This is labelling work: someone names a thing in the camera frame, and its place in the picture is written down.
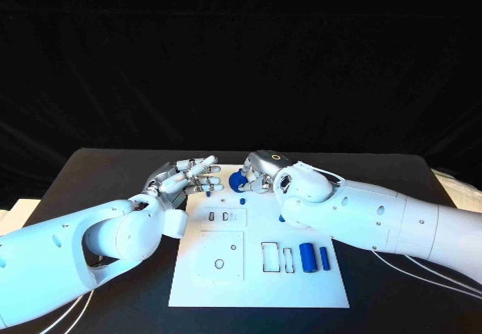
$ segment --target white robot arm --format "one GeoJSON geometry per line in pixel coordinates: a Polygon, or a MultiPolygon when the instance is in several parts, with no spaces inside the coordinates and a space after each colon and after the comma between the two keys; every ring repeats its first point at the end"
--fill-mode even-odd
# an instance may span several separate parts
{"type": "Polygon", "coordinates": [[[274,191],[282,218],[295,227],[362,249],[415,256],[482,283],[482,214],[344,180],[266,150],[249,153],[229,186],[237,192],[274,191]]]}
{"type": "Polygon", "coordinates": [[[222,189],[213,156],[165,163],[141,194],[37,223],[0,237],[0,329],[25,322],[132,269],[157,249],[161,235],[183,237],[186,195],[222,189]],[[89,267],[82,239],[109,264],[89,267]]]}

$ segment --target black table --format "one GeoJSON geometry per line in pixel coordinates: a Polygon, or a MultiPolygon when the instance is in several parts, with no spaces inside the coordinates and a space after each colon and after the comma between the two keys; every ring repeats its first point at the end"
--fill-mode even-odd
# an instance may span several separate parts
{"type": "MultiPolygon", "coordinates": [[[[131,197],[165,161],[210,154],[219,157],[222,164],[240,164],[248,152],[77,150],[27,225],[131,197]]],[[[323,153],[285,153],[285,156],[346,179],[453,206],[419,157],[323,153]]],[[[155,253],[142,264],[95,290],[70,333],[482,333],[480,300],[415,280],[389,268],[369,251],[336,241],[349,309],[168,308],[177,244],[178,240],[162,237],[155,253]]],[[[403,257],[382,256],[402,269],[440,281],[403,257]]],[[[51,333],[63,333],[85,300],[83,297],[51,333]]],[[[1,334],[38,332],[66,308],[67,305],[28,323],[7,328],[1,334]]]]}

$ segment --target circular hole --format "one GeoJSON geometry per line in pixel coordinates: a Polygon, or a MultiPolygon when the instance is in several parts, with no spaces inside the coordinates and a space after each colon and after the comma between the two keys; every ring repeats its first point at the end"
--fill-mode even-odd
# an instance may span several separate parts
{"type": "Polygon", "coordinates": [[[51,241],[53,241],[53,244],[56,245],[56,247],[61,247],[61,240],[60,240],[60,237],[56,235],[56,234],[53,234],[51,235],[51,241]]]}
{"type": "Polygon", "coordinates": [[[217,259],[214,262],[213,262],[213,266],[216,269],[220,269],[223,267],[223,261],[220,259],[217,259]]]}

